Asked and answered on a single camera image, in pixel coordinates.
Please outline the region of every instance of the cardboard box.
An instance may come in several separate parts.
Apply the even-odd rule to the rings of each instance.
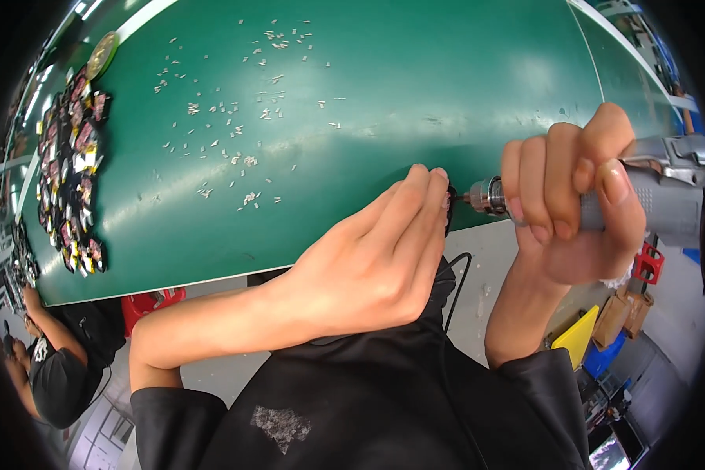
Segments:
[[[611,346],[611,343],[616,341],[616,337],[622,331],[624,322],[629,316],[630,308],[631,303],[627,298],[621,298],[617,295],[608,298],[601,316],[598,317],[592,330],[592,341],[599,351],[605,351],[607,347]]]
[[[649,293],[634,294],[633,297],[629,315],[624,320],[624,330],[627,332],[627,336],[632,339],[638,337],[640,328],[642,328],[642,324],[645,321],[645,316],[654,302],[653,297]]]

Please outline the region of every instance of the person's arm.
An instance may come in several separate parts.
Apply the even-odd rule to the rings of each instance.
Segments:
[[[603,103],[584,129],[551,126],[511,141],[501,183],[518,227],[519,253],[486,330],[493,369],[536,351],[574,284],[620,277],[642,245],[645,214],[619,157],[635,139],[624,110]],[[606,230],[580,231],[580,195],[595,190]]]
[[[543,276],[534,264],[520,253],[501,286],[486,328],[491,369],[536,352],[556,306],[569,291],[569,286]]]
[[[39,418],[40,416],[37,411],[37,406],[34,403],[34,397],[31,395],[31,387],[28,384],[26,369],[15,359],[11,358],[5,360],[5,368],[8,369],[10,381],[13,382],[16,392],[19,394],[19,399],[21,399],[21,403],[23,403],[31,416]]]
[[[441,168],[415,164],[285,274],[236,295],[194,298],[145,316],[132,334],[132,392],[181,387],[178,368],[187,362],[414,321],[441,261],[448,184]]]
[[[65,325],[60,323],[58,319],[50,315],[49,312],[44,309],[37,291],[27,286],[24,287],[23,294],[28,316],[42,333],[44,333],[45,337],[47,337],[47,341],[52,344],[52,347],[54,347],[56,351],[60,351],[63,348],[67,349],[78,361],[86,366],[88,362],[86,350],[81,343],[76,340],[73,333],[68,331]]]

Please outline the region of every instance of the black cable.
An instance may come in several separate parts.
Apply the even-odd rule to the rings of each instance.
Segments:
[[[441,348],[439,350],[439,360],[441,362],[441,380],[443,381],[446,397],[449,400],[450,406],[452,407],[452,412],[459,421],[459,424],[462,427],[462,431],[467,437],[470,437],[470,443],[472,444],[473,452],[475,453],[475,458],[479,463],[483,465],[484,470],[488,470],[489,467],[488,465],[486,465],[486,460],[483,458],[483,453],[480,452],[480,447],[478,446],[478,443],[475,440],[475,436],[473,436],[473,432],[470,430],[470,427],[463,419],[462,414],[459,412],[459,410],[457,409],[457,405],[454,402],[454,397],[452,396],[452,387],[450,385],[449,377],[447,377],[447,364],[444,359],[444,351],[447,348],[447,341],[449,340],[449,338],[447,337],[447,333],[449,332],[449,325],[452,322],[452,315],[454,314],[455,306],[457,306],[457,298],[459,298],[459,293],[462,291],[462,285],[465,284],[465,278],[468,277],[468,271],[470,270],[470,264],[473,261],[473,257],[472,255],[470,255],[470,253],[461,253],[452,261],[450,261],[444,269],[442,269],[436,274],[436,278],[438,278],[440,275],[446,272],[447,269],[451,269],[457,262],[459,262],[463,258],[467,258],[468,263],[465,265],[465,271],[462,273],[462,277],[459,280],[459,285],[457,286],[457,291],[454,294],[452,306],[450,307],[449,315],[446,316],[446,323],[444,324],[444,328],[442,331],[443,340],[441,342]]]

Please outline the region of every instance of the right hand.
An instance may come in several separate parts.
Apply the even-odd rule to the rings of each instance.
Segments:
[[[418,318],[443,253],[448,186],[441,168],[414,164],[404,181],[333,226],[264,285],[298,317],[306,341]]]
[[[557,284],[624,274],[642,246],[645,212],[619,156],[635,139],[622,108],[603,103],[585,128],[556,123],[545,136],[511,141],[501,157],[504,197],[519,255]],[[579,231],[580,195],[595,190],[606,226]]]

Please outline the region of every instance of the black t-shirt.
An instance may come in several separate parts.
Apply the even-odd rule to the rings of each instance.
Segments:
[[[39,415],[51,426],[69,427],[93,400],[103,370],[125,344],[119,299],[50,307],[47,311],[65,325],[86,351],[84,365],[69,350],[60,351],[47,338],[34,340],[29,386]]]
[[[489,371],[449,342],[441,349],[440,324],[274,351],[230,410],[205,392],[137,390],[141,465],[481,468],[474,439],[490,470],[586,467],[565,349]]]

